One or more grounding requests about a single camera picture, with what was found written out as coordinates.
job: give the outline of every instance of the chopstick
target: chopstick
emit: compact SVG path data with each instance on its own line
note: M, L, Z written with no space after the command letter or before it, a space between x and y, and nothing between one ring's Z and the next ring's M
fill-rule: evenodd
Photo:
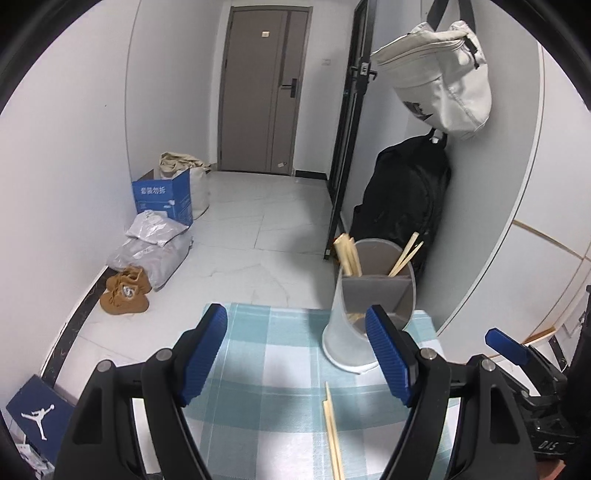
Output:
M415 249L414 249L412 252L410 252L410 254L409 254L409 255L408 255L408 256L407 256L407 257L406 257L406 258L405 258L405 259L402 261L402 263L401 263L399 266L397 266L397 267L395 267L395 268L393 268L393 269L392 269L392 271L390 272L390 274L389 274L388 276L389 276L389 277L395 277L396 275L398 275L398 273L399 273L399 272L400 272L400 271L401 271L401 270L402 270L404 267L406 267L406 264L407 264L408 262L410 262L410 261L411 261L411 259L412 259L412 258L415 256L415 254L418 252L418 249L419 249L419 248L421 248L421 247L423 246L423 243L424 243L424 242L421 242L421 243L419 243L419 244L416 246L416 248L415 248Z
M333 468L333 477L335 480L345 480L343 459L340 455L339 437L336 431L335 411L333 409L328 382L325 382L324 386L326 388L326 400L322 402L322 406L324 408L324 418L326 420L326 433L329 438L330 461Z
M349 245L350 245L349 253L351 254L351 257L353 257L353 265L354 265L353 269L355 270L356 275L358 277L360 277L362 275L361 262L359 261L359 253L357 251L357 247L355 246L355 238L353 238L353 237L350 238Z
M345 233L343 233L343 235L341 235L340 237L338 237L335 242L334 242L334 246L335 246L335 250L336 250L336 255L337 257L339 257L339 262L341 267L343 267L343 273L350 277L353 275L353 270L351 268L351 264L349 262L349 255L347 252L347 246L346 244L348 243L346 241L346 238L344 237Z
M334 246L339 262L343 267L343 273L347 277L360 277L362 275L361 263L359 262L357 247L355 247L355 240L347 233L343 233L335 240Z
M410 252L410 249L413 247L414 243L417 241L417 238L418 238L418 232L414 232L411 235L410 240L407 242L406 247L404 247L404 250L402 250L400 257L398 257L398 260L396 260L396 263L392 267L392 270L390 270L390 273L388 274L389 277L394 276L394 275L392 275L392 272L394 272L398 268L398 266L404 261L404 259L408 255L408 252Z

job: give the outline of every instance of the white tote bag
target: white tote bag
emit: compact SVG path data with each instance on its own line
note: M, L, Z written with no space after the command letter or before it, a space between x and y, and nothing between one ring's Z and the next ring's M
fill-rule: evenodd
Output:
M488 65L474 33L470 0L459 0L463 20L435 32L449 0L435 0L427 22L372 53L404 105L425 123L458 138L488 120Z

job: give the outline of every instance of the gray door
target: gray door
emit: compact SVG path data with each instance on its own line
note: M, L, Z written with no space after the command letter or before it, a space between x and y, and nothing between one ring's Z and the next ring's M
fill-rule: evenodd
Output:
M308 12L234 9L226 41L220 169L291 172Z

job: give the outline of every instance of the blue plaid cloth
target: blue plaid cloth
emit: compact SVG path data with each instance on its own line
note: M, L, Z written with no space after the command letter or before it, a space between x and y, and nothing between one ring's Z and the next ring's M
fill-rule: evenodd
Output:
M324 356L330 312L231 304L228 333L202 394L184 409L215 480L332 480L322 401L329 383L345 477L379 479L408 417L379 368L356 375ZM407 332L441 353L430 317ZM444 478L457 400L450 401L431 479Z

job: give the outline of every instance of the brown boot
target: brown boot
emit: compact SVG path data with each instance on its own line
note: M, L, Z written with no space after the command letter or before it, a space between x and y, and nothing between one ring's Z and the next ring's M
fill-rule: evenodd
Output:
M138 285L120 281L114 291L103 293L99 299L103 310L111 315L122 313L141 313L148 310L148 297L141 293Z
M117 275L107 278L107 290L115 291L117 285L123 279L127 285L137 285L141 293L148 293L152 290L152 285L150 285L150 281L148 280L148 276L144 269L142 267L134 267L133 265L129 265L128 267L125 267L123 272L119 272Z

